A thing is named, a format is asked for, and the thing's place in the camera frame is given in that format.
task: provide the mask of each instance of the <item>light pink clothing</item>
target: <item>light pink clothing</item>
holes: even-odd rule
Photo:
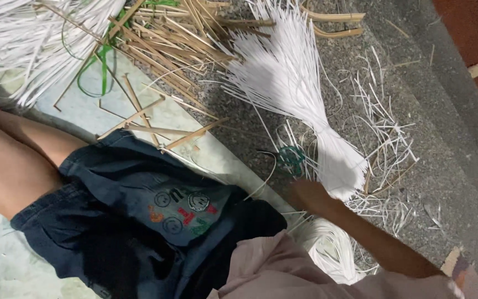
[[[338,285],[282,231],[238,242],[226,285],[208,299],[455,299],[450,282],[444,276],[413,279],[383,272],[351,286]]]

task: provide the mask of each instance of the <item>bare leg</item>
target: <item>bare leg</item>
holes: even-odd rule
[[[56,167],[70,153],[88,145],[68,133],[3,111],[0,111],[0,130],[40,153]]]
[[[48,134],[48,132],[41,133],[41,130],[34,125],[23,124],[19,120],[11,121],[16,126],[14,128],[16,132],[31,132],[30,136]],[[29,138],[27,133],[21,134],[22,137]],[[43,142],[43,140],[35,141],[40,145],[43,145]],[[12,219],[39,197],[61,186],[58,171],[48,160],[0,130],[0,214]]]

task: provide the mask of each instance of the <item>forearm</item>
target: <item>forearm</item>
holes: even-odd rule
[[[330,205],[319,215],[346,231],[387,271],[415,278],[443,275],[422,255],[355,214],[342,202]]]

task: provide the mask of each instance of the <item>navy blue shorts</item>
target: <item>navy blue shorts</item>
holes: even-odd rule
[[[284,218],[237,186],[200,176],[117,130],[71,153],[66,184],[11,221],[60,278],[102,298],[206,298],[225,284],[238,241]]]

